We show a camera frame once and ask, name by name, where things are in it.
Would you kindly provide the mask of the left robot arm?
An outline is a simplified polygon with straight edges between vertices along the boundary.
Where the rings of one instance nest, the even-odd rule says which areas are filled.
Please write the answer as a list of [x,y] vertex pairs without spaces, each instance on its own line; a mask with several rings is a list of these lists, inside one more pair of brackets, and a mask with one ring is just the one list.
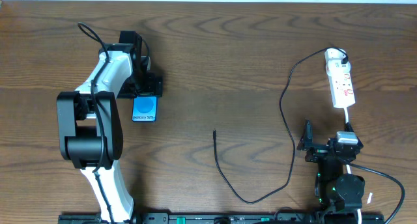
[[124,137],[117,99],[133,101],[133,122],[156,120],[162,77],[150,71],[151,58],[141,53],[145,44],[135,31],[121,31],[117,43],[102,42],[90,76],[57,96],[61,156],[85,176],[100,206],[95,217],[68,217],[67,222],[140,222],[121,172]]

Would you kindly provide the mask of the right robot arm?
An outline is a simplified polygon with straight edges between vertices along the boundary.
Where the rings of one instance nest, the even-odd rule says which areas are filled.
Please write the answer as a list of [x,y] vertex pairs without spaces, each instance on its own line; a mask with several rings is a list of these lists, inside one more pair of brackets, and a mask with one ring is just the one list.
[[313,222],[361,222],[358,210],[362,208],[365,180],[361,176],[345,172],[343,167],[355,160],[362,148],[363,144],[349,123],[327,143],[318,144],[313,142],[310,121],[305,121],[297,149],[306,152],[307,162],[318,165],[315,195],[319,198],[321,209],[311,215]]

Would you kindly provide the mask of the blue Samsung Galaxy smartphone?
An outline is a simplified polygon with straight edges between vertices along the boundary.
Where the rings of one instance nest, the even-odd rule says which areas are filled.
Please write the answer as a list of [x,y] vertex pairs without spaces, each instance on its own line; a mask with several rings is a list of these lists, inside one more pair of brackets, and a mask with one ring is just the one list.
[[155,96],[137,97],[133,102],[133,122],[154,122],[156,120],[158,99]]

